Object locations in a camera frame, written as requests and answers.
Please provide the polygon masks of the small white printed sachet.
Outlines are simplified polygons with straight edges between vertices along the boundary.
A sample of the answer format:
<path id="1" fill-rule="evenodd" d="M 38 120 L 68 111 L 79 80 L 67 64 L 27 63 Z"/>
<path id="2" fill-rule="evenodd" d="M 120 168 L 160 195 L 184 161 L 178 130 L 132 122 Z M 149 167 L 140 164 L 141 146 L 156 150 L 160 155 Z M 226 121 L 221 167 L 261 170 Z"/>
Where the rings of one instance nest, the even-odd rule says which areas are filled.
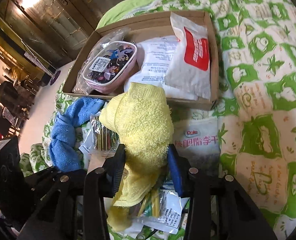
<path id="1" fill-rule="evenodd" d="M 142 218 L 132 218 L 133 221 L 141 223 L 153 229 L 168 233 L 177 233 L 181 222 L 182 211 L 186 206 L 189 198 L 181 198 L 173 190 L 164 190 L 166 193 L 166 220 L 162 223 L 158 220 L 149 220 Z"/>

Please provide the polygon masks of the blue towel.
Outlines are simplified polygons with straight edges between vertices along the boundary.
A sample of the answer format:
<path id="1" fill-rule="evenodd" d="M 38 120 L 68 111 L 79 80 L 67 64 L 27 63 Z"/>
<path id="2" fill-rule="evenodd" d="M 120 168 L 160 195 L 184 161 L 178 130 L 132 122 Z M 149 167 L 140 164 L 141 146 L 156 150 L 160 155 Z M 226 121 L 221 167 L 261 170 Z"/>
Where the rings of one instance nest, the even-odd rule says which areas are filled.
<path id="1" fill-rule="evenodd" d="M 53 166 L 62 172 L 81 169 L 78 154 L 74 150 L 75 128 L 88 122 L 90 116 L 96 114 L 104 103 L 102 99 L 81 97 L 70 105 L 65 113 L 57 113 L 49 144 L 49 155 Z"/>

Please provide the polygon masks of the Dole snack bag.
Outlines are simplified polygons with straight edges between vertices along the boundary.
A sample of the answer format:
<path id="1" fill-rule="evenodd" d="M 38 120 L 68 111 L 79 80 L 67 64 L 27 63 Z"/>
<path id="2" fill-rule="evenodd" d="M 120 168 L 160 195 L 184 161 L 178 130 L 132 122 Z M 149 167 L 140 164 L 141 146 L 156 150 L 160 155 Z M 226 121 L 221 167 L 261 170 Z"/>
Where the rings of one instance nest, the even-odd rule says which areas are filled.
<path id="1" fill-rule="evenodd" d="M 220 146 L 216 117 L 174 123 L 173 144 L 181 157 L 208 176 L 219 175 Z"/>

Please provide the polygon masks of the bag of coloured sticks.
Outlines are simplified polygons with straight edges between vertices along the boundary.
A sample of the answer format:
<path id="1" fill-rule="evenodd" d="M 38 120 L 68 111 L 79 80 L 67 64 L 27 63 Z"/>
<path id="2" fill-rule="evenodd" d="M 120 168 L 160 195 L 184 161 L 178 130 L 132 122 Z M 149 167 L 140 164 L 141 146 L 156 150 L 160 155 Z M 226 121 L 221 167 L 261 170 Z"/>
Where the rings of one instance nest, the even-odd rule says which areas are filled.
<path id="1" fill-rule="evenodd" d="M 105 127 L 99 120 L 99 115 L 90 117 L 92 140 L 94 150 L 112 154 L 119 146 L 119 136 L 116 132 Z"/>

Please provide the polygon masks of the yellow towel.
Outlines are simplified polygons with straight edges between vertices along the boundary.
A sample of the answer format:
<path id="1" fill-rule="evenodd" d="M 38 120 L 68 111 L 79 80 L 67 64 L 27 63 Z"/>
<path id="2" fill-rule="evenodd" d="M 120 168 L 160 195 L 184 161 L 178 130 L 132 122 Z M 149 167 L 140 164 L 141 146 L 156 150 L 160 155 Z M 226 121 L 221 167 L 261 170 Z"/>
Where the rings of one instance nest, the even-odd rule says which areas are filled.
<path id="1" fill-rule="evenodd" d="M 174 133 L 171 111 L 161 87 L 132 82 L 102 109 L 99 120 L 118 134 L 126 150 L 126 174 L 107 218 L 114 231 L 123 231 L 132 225 L 130 208 L 151 191 L 168 163 Z"/>

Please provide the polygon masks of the white pouch red label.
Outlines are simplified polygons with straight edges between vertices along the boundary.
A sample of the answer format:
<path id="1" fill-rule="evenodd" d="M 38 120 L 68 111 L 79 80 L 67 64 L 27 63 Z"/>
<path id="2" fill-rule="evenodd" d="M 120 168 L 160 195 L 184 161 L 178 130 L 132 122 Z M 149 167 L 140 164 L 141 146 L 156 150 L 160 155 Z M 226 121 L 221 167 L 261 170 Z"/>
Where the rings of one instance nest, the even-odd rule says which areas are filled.
<path id="1" fill-rule="evenodd" d="M 211 83 L 207 28 L 173 12 L 170 22 L 178 45 L 165 74 L 165 84 L 209 99 Z"/>

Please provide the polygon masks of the pink cartoon zip pouch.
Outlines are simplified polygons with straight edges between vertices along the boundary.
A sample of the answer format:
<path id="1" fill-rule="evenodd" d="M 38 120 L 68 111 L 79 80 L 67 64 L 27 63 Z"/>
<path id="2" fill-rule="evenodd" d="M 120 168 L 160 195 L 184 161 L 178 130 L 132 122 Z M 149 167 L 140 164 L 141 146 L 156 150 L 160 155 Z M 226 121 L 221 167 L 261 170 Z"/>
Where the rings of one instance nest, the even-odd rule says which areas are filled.
<path id="1" fill-rule="evenodd" d="M 127 79 L 136 63 L 137 46 L 114 41 L 103 48 L 85 65 L 85 83 L 102 94 L 115 91 Z"/>

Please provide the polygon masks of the white medical gauze packet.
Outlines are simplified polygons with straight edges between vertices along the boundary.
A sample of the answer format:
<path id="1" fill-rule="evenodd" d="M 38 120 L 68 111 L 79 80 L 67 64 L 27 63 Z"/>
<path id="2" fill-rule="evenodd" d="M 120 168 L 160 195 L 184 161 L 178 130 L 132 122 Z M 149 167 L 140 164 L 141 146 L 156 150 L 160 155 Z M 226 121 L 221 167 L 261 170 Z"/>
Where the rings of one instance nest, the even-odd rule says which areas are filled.
<path id="1" fill-rule="evenodd" d="M 198 96 L 194 94 L 165 84 L 164 77 L 177 45 L 178 40 L 174 35 L 155 37 L 137 43 L 136 61 L 139 71 L 125 81 L 123 90 L 127 92 L 130 84 L 136 82 L 162 87 L 167 98 L 198 100 Z"/>

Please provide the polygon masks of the clear bag grey fabric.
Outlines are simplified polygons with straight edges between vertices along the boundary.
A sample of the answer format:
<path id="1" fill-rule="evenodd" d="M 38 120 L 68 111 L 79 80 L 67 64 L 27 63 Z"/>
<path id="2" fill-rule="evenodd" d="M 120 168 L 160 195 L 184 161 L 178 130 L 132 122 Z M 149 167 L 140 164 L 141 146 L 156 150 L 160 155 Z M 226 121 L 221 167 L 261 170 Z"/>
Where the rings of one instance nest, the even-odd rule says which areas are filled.
<path id="1" fill-rule="evenodd" d="M 133 69 L 137 54 L 136 45 L 124 40 L 129 31 L 129 27 L 117 29 L 94 44 L 82 61 L 73 93 L 109 94 L 121 86 Z"/>

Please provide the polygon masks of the beige printed sachet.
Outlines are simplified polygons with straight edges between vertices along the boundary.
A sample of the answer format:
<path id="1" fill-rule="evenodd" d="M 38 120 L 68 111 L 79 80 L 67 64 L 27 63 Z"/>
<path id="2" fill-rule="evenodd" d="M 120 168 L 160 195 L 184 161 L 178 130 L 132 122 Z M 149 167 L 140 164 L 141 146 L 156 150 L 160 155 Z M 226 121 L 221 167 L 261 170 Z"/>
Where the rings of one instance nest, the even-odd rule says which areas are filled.
<path id="1" fill-rule="evenodd" d="M 84 169 L 87 173 L 98 167 L 102 167 L 107 158 L 115 155 L 117 147 L 119 146 L 119 141 L 117 141 L 117 143 L 110 146 L 108 150 L 98 150 L 94 142 L 94 134 L 90 129 L 78 148 L 83 154 Z"/>

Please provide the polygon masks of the bag of coloured clips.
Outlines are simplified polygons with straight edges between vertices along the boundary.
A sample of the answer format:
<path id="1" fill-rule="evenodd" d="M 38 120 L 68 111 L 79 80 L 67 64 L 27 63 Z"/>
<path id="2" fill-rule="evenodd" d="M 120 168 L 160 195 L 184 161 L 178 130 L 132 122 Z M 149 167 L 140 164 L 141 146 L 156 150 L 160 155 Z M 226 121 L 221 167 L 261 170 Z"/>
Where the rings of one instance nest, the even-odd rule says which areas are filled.
<path id="1" fill-rule="evenodd" d="M 166 220 L 166 193 L 164 190 L 152 189 L 143 200 L 130 209 L 132 218 L 146 218 L 149 220 Z"/>

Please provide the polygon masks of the green white patterned quilt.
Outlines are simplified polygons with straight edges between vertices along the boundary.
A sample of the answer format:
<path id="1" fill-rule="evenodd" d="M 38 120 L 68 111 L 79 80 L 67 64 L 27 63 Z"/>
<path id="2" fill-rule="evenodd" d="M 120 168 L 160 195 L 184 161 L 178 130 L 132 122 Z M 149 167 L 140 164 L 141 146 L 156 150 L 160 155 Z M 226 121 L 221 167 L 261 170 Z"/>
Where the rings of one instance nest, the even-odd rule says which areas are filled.
<path id="1" fill-rule="evenodd" d="M 219 174 L 230 174 L 277 239 L 296 229 L 296 7 L 291 0 L 210 0 L 219 45 Z"/>

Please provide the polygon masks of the wooden glass door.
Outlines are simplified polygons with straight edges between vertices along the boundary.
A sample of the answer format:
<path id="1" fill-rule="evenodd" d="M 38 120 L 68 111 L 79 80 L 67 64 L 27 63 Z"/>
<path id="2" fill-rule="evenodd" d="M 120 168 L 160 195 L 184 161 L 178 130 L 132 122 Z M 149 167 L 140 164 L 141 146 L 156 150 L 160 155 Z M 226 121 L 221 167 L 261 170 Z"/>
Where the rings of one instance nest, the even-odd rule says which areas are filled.
<path id="1" fill-rule="evenodd" d="M 124 0 L 0 0 L 0 18 L 48 65 L 74 60 L 103 15 Z"/>

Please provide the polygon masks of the green bed sheet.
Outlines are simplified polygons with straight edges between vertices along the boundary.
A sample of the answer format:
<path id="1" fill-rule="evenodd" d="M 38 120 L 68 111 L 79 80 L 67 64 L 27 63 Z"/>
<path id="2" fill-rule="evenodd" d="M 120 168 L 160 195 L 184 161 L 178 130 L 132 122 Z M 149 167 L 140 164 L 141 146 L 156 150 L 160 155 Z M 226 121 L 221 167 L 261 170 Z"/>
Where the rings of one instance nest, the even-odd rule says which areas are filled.
<path id="1" fill-rule="evenodd" d="M 151 12 L 201 10 L 209 8 L 210 4 L 210 0 L 124 0 L 109 9 L 96 28 Z"/>

